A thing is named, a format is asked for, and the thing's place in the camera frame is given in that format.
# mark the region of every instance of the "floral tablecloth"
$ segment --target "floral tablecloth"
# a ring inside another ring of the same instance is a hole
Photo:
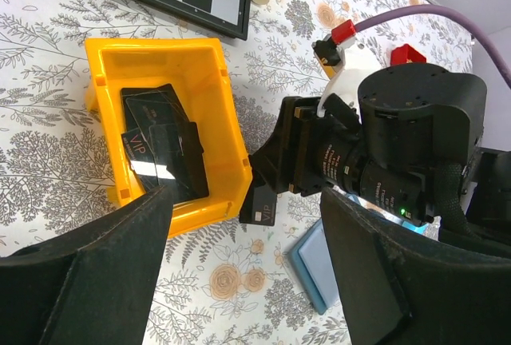
[[[252,6],[248,40],[221,38],[249,152],[283,97],[322,92],[312,41],[344,19],[423,0],[271,0]],[[132,0],[0,0],[0,255],[113,210],[101,126],[85,111],[86,38],[218,37]],[[403,42],[453,71],[471,69],[470,36],[434,16],[360,35],[381,59]],[[319,198],[284,194],[275,227],[224,221],[167,243],[145,344],[347,343],[340,304],[316,315],[286,252],[319,218]]]

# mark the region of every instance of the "red block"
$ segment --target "red block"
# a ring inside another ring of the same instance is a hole
[[[420,54],[410,44],[398,47],[390,55],[390,65],[405,63],[426,63],[426,57]]]
[[[355,30],[355,24],[351,19],[346,20],[343,24],[339,24],[332,30],[332,40],[338,46],[345,40],[354,37],[357,33]]]

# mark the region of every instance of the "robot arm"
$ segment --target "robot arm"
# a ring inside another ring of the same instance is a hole
[[[314,48],[331,79],[342,80],[346,54],[329,38]],[[323,190],[323,227],[355,345],[503,343],[511,153],[480,147],[485,83],[427,63],[375,70],[358,86],[360,119],[345,100],[351,93],[283,99],[274,133],[251,156],[255,180],[240,220],[272,224],[274,216],[255,218],[261,200]],[[471,182],[465,214],[460,196]],[[333,185],[417,226],[441,216],[440,242],[380,219]]]

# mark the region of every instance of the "black card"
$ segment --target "black card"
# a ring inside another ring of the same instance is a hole
[[[171,110],[175,113],[177,118],[180,118],[184,121],[188,121],[188,116],[183,109],[179,101],[179,97],[177,96],[174,88],[170,85],[162,85],[158,88],[123,88],[121,90],[122,104],[123,110],[125,113],[125,125],[126,130],[129,131],[131,129],[137,128],[137,122],[131,113],[127,100],[131,97],[136,98],[138,100],[146,100],[146,101],[159,101],[163,103],[169,103]]]
[[[252,169],[252,182],[240,210],[240,223],[275,225],[277,207],[277,194],[263,180],[254,169]]]
[[[182,163],[184,160],[177,127],[175,125],[153,125],[150,128],[150,133],[154,145],[158,184],[172,188],[176,204],[195,200],[197,195],[189,185],[184,165],[169,165],[169,163]]]
[[[144,139],[154,153],[155,147],[151,141],[149,128],[154,125],[176,125],[171,105],[168,102],[144,100],[139,97],[129,97],[126,101]]]
[[[126,156],[132,170],[137,174],[146,192],[158,186],[154,157],[140,129],[121,134]]]
[[[204,149],[199,140],[197,124],[189,122],[181,131],[181,148],[183,149],[184,167],[193,190],[199,198],[209,196],[208,179],[204,168]]]

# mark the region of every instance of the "orange flower pattern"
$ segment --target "orange flower pattern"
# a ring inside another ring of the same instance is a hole
[[[220,38],[253,153],[270,136],[283,97],[318,96],[327,84],[313,41],[346,19],[423,2],[271,0],[251,6],[248,40],[233,41],[134,0],[0,0],[0,211],[8,211],[0,212],[0,256],[115,209],[101,126],[82,106],[87,38]],[[390,48],[410,43],[449,70],[471,68],[470,35],[445,19],[410,17],[360,36],[383,65]],[[170,239],[144,344],[296,345],[320,343],[326,331],[347,344],[342,308],[321,321],[287,262],[319,215],[317,196],[284,193],[275,227],[234,219]]]
[[[266,276],[264,275],[264,271],[261,268],[252,269],[243,277],[243,285],[245,289],[251,292],[260,291],[263,289],[264,281]]]
[[[231,299],[241,285],[240,271],[233,265],[222,264],[211,274],[209,284],[213,297]]]

